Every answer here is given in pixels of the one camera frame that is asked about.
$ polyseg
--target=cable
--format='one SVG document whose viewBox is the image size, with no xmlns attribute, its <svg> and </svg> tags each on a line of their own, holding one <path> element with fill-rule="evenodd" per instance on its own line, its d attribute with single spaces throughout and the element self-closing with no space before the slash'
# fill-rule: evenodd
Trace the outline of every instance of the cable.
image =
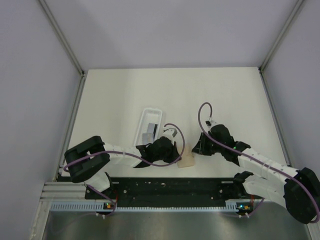
<svg viewBox="0 0 320 240">
<path fill-rule="evenodd" d="M 104 197 L 105 199 L 109 200 L 114 208 L 112 209 L 112 211 L 109 213 L 109 214 L 106 214 L 105 216 L 112 216 L 113 214 L 115 214 L 115 211 L 116 211 L 116 208 L 117 208 L 117 201 L 118 201 L 118 194 L 116 195 L 116 201 L 114 202 L 110 197 L 106 196 L 105 194 L 103 194 L 102 192 L 99 192 L 98 190 L 96 190 L 94 187 L 92 187 L 91 185 L 87 185 L 88 188 L 90 188 L 92 191 L 94 191 L 95 193 L 99 194 L 100 196 Z M 54 228 L 53 228 L 53 222 L 51 221 L 50 222 L 50 231 L 53 235 L 58 235 L 60 233 L 62 233 L 64 230 L 66 230 L 68 227 L 70 227 L 72 224 L 74 224 L 76 221 L 78 221 L 79 219 L 83 218 L 83 217 L 86 217 L 86 216 L 89 216 L 89 215 L 97 215 L 96 212 L 88 212 L 88 213 L 85 213 L 85 214 L 82 214 L 78 217 L 76 217 L 75 219 L 73 219 L 72 221 L 70 221 L 66 226 L 64 226 L 63 228 L 61 228 L 60 230 L 58 231 L 55 231 Z"/>
<path fill-rule="evenodd" d="M 268 164 L 265 164 L 264 162 L 256 159 L 256 158 L 253 157 L 253 156 L 250 156 L 250 155 L 248 155 L 248 154 L 246 154 L 246 153 L 244 153 L 244 152 L 238 151 L 238 150 L 233 149 L 233 148 L 231 148 L 231 147 L 229 147 L 229 146 L 227 146 L 227 145 L 224 145 L 223 143 L 221 143 L 221 142 L 215 140 L 214 138 L 212 138 L 212 137 L 206 132 L 206 130 L 205 130 L 204 127 L 202 126 L 201 120 L 200 120 L 201 110 L 202 110 L 202 108 L 203 108 L 205 105 L 209 105 L 209 107 L 210 107 L 210 117 L 212 117 L 212 106 L 211 106 L 211 104 L 210 104 L 209 102 L 204 102 L 204 103 L 200 106 L 199 111 L 198 111 L 198 122 L 199 122 L 200 128 L 201 128 L 201 130 L 203 131 L 203 133 L 204 133 L 212 142 L 218 144 L 219 146 L 221 146 L 221 147 L 223 147 L 223 148 L 225 148 L 225 149 L 228 149 L 228 150 L 230 150 L 230 151 L 232 151 L 232 152 L 235 152 L 236 154 L 243 155 L 243 156 L 245 156 L 245 157 L 247 157 L 247 158 L 249 158 L 249 159 L 257 162 L 258 164 L 261 164 L 261 165 L 263 165 L 263 166 L 265 166 L 265 167 L 267 167 L 267 168 L 269 168 L 269 169 L 271 169 L 271 170 L 273 170 L 273 171 L 275 171 L 275 172 L 277 172 L 277 173 L 279 173 L 279 174 L 282 174 L 282 175 L 285 176 L 286 178 L 288 178 L 288 179 L 294 181 L 295 183 L 297 183 L 297 184 L 303 189 L 303 191 L 305 191 L 305 193 L 307 194 L 307 196 L 310 198 L 310 200 L 311 200 L 311 202 L 312 202 L 312 204 L 313 204 L 313 207 L 314 207 L 314 209 L 315 209 L 315 212 L 316 212 L 316 218 L 315 218 L 315 220 L 310 221 L 310 223 L 312 223 L 312 224 L 317 223 L 317 222 L 320 220 L 320 212 L 319 212 L 318 205 L 317 205 L 315 199 L 312 197 L 311 193 L 308 191 L 308 189 L 307 189 L 301 182 L 299 182 L 298 180 L 296 180 L 295 178 L 293 178 L 293 177 L 290 176 L 289 174 L 287 174 L 287 173 L 285 173 L 285 172 L 283 172 L 283 171 L 281 171 L 281 170 L 278 170 L 278 169 L 276 169 L 276 168 L 274 168 L 274 167 L 272 167 L 272 166 L 270 166 L 270 165 L 268 165 Z"/>
<path fill-rule="evenodd" d="M 182 150 L 181 150 L 181 153 L 180 153 L 180 155 L 176 158 L 176 160 L 174 160 L 174 161 L 171 162 L 171 163 L 163 164 L 163 165 L 154 164 L 154 163 L 149 162 L 149 161 L 143 159 L 142 157 L 137 156 L 137 155 L 134 155 L 134 154 L 132 154 L 132 153 L 122 152 L 122 151 L 112 151 L 112 150 L 108 150 L 108 151 L 99 151 L 99 152 L 96 152 L 96 153 L 93 153 L 93 154 L 90 154 L 90 155 L 81 157 L 81 158 L 79 158 L 79 159 L 77 159 L 77 160 L 75 160 L 75 161 L 67 164 L 66 166 L 64 166 L 64 167 L 63 167 L 63 170 L 64 170 L 65 172 L 69 172 L 69 171 L 67 170 L 67 168 L 69 168 L 69 167 L 71 167 L 71 166 L 73 166 L 73 165 L 76 165 L 76 164 L 78 164 L 78 163 L 80 163 L 80 162 L 82 162 L 82 161 L 84 161 L 84 160 L 89 159 L 89 158 L 92 158 L 92 157 L 95 157 L 95 156 L 97 156 L 97 155 L 100 155 L 100 154 L 125 154 L 125 155 L 127 155 L 127 156 L 130 156 L 130 157 L 139 159 L 139 160 L 141 160 L 141 161 L 143 161 L 143 162 L 145 162 L 145 163 L 147 163 L 147 164 L 149 164 L 149 165 L 151 165 L 151 166 L 155 166 L 155 167 L 167 167 L 167 166 L 170 166 L 170 165 L 172 165 L 172 164 L 175 164 L 176 162 L 179 161 L 179 159 L 182 157 L 182 154 L 183 154 L 184 151 L 185 151 L 186 141 L 185 141 L 185 137 L 184 137 L 182 131 L 180 130 L 180 128 L 179 128 L 178 126 L 176 126 L 176 125 L 173 124 L 173 123 L 167 123 L 167 124 L 164 125 L 164 127 L 166 127 L 166 126 L 168 126 L 168 125 L 171 125 L 171 126 L 175 127 L 175 128 L 179 131 L 179 133 L 180 133 L 180 135 L 181 135 L 181 137 L 182 137 Z"/>
</svg>

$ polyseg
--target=black bracket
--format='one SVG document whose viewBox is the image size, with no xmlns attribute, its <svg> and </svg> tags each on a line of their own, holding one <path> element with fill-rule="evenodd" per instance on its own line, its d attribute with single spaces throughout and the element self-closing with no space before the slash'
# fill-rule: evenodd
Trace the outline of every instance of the black bracket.
<svg viewBox="0 0 320 240">
<path fill-rule="evenodd" d="M 87 156 L 88 152 L 90 154 L 95 154 L 105 150 L 104 142 L 101 140 L 100 136 L 93 136 L 88 140 L 70 148 L 64 153 L 64 157 L 67 164 L 73 161 Z M 96 174 L 104 165 L 110 161 L 110 155 L 107 153 L 99 154 L 88 160 L 83 160 L 68 168 L 71 181 L 73 183 L 81 183 L 94 174 Z"/>
</svg>

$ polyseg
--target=metal frame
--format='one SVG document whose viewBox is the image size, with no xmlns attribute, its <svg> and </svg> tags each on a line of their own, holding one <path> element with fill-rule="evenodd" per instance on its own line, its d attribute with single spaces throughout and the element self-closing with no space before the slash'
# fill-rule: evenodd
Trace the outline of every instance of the metal frame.
<svg viewBox="0 0 320 240">
<path fill-rule="evenodd" d="M 56 37 L 58 38 L 59 42 L 61 43 L 61 46 L 65 50 L 66 54 L 68 55 L 69 59 L 71 60 L 72 64 L 80 74 L 80 76 L 83 76 L 85 74 L 85 71 L 81 67 L 78 59 L 76 58 L 76 55 L 72 51 L 65 35 L 61 31 L 54 15 L 52 14 L 47 2 L 45 0 L 36 0 L 41 7 L 44 15 L 46 16 L 48 22 L 50 23 L 52 30 L 54 31 Z"/>
<path fill-rule="evenodd" d="M 63 32 L 61 31 L 56 19 L 54 18 L 48 4 L 46 3 L 45 0 L 36 0 L 39 3 L 39 6 L 43 10 L 47 20 L 49 21 L 56 37 L 60 41 L 63 49 L 65 50 L 66 54 L 68 55 L 69 59 L 71 60 L 72 64 L 80 74 L 80 81 L 77 86 L 77 91 L 74 96 L 74 101 L 72 105 L 72 110 L 70 112 L 69 116 L 69 121 L 68 125 L 64 134 L 64 141 L 61 146 L 60 152 L 59 152 L 59 162 L 58 166 L 55 170 L 54 173 L 54 180 L 56 180 L 59 172 L 59 168 L 63 164 L 64 161 L 64 152 L 67 150 L 73 127 L 75 124 L 76 116 L 77 116 L 77 111 L 78 107 L 80 104 L 81 96 L 83 93 L 83 89 L 85 86 L 85 81 L 86 81 L 86 74 L 81 67 L 79 61 L 77 60 L 74 52 L 72 51 L 68 41 L 66 40 Z M 272 57 L 275 55 L 276 51 L 278 50 L 279 46 L 281 45 L 283 39 L 287 35 L 287 32 L 290 30 L 290 27 L 294 23 L 294 20 L 297 18 L 298 14 L 302 10 L 306 0 L 297 0 L 290 16 L 288 17 L 287 21 L 285 22 L 283 28 L 281 29 L 278 37 L 276 38 L 275 42 L 273 43 L 270 51 L 266 55 L 262 65 L 259 67 L 259 72 L 261 75 L 261 81 L 265 90 L 265 94 L 271 109 L 272 117 L 274 120 L 274 124 L 276 126 L 277 134 L 279 136 L 280 144 L 285 156 L 285 159 L 287 163 L 291 164 L 291 159 L 290 159 L 290 153 L 287 148 L 286 144 L 286 139 L 283 134 L 283 129 L 281 127 L 281 122 L 279 120 L 276 108 L 275 108 L 275 103 L 272 99 L 272 96 L 270 94 L 270 88 L 268 86 L 268 81 L 266 80 L 264 76 L 264 71 L 268 67 L 268 64 L 272 60 Z M 79 184 L 74 184 L 70 182 L 46 182 L 43 187 L 43 191 L 41 194 L 41 198 L 39 201 L 39 205 L 36 211 L 36 216 L 34 219 L 33 226 L 31 228 L 31 235 L 30 239 L 31 240 L 41 240 L 43 238 L 43 234 L 45 231 L 45 226 L 48 220 L 49 212 L 51 209 L 51 202 L 54 201 L 74 201 L 74 202 L 81 202 L 84 200 L 84 194 L 85 194 L 85 189 L 86 187 L 84 186 L 83 183 Z M 320 227 L 318 224 L 309 224 L 308 226 L 310 234 L 312 236 L 313 240 L 320 240 Z"/>
<path fill-rule="evenodd" d="M 55 169 L 54 175 L 53 175 L 53 180 L 55 181 L 58 177 L 59 169 L 63 167 L 64 160 L 65 160 L 65 152 L 68 150 L 69 142 L 71 139 L 72 131 L 74 129 L 75 121 L 76 121 L 76 116 L 78 112 L 78 108 L 80 105 L 80 100 L 82 96 L 82 92 L 85 88 L 85 82 L 86 82 L 87 75 L 84 74 L 77 86 L 76 93 L 74 95 L 74 100 L 71 108 L 71 112 L 68 118 L 68 125 L 64 133 L 64 138 L 63 138 L 63 143 L 61 146 L 61 149 L 59 151 L 59 162 L 57 165 L 57 168 Z"/>
<path fill-rule="evenodd" d="M 276 51 L 278 50 L 279 46 L 283 42 L 284 38 L 286 37 L 288 31 L 290 30 L 290 27 L 294 23 L 295 19 L 301 12 L 302 8 L 304 7 L 306 3 L 306 0 L 297 0 L 288 19 L 285 21 L 285 24 L 283 25 L 278 37 L 274 41 L 271 49 L 269 50 L 268 54 L 264 58 L 262 65 L 260 66 L 260 71 L 263 73 L 266 68 L 268 67 L 268 64 L 270 63 L 272 57 L 275 55 Z"/>
</svg>

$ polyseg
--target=white tray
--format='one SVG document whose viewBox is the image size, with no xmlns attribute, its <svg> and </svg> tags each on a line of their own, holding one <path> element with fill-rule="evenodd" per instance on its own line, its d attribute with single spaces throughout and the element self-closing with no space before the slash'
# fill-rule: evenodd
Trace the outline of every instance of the white tray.
<svg viewBox="0 0 320 240">
<path fill-rule="evenodd" d="M 134 146 L 144 145 L 143 143 L 143 134 L 150 133 L 150 127 L 149 124 L 155 124 L 156 125 L 156 131 L 153 133 L 153 140 L 151 141 L 153 143 L 154 140 L 158 139 L 161 120 L 162 120 L 163 112 L 160 109 L 157 108 L 151 108 L 146 107 L 141 115 L 140 123 L 134 138 Z"/>
</svg>

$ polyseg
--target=white panel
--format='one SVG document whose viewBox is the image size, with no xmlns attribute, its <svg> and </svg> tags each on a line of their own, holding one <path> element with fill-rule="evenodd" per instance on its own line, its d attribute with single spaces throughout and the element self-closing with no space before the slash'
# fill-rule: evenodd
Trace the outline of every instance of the white panel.
<svg viewBox="0 0 320 240">
<path fill-rule="evenodd" d="M 79 76 L 35 0 L 0 7 L 0 232 L 29 237 Z"/>
<path fill-rule="evenodd" d="M 320 1 L 306 2 L 266 70 L 296 168 L 320 177 Z"/>
<path fill-rule="evenodd" d="M 213 119 L 224 124 L 236 141 L 285 164 L 265 91 L 256 67 L 90 70 L 76 116 L 70 148 L 98 135 L 105 143 L 131 147 L 141 112 L 163 110 L 162 123 L 181 128 L 191 148 L 201 129 L 198 109 L 211 102 Z M 209 108 L 203 109 L 203 122 Z M 182 141 L 176 137 L 178 146 Z M 132 168 L 108 163 L 112 177 L 233 177 L 243 169 L 220 154 L 195 154 L 195 166 Z"/>
<path fill-rule="evenodd" d="M 85 69 L 259 66 L 296 0 L 47 0 Z"/>
</svg>

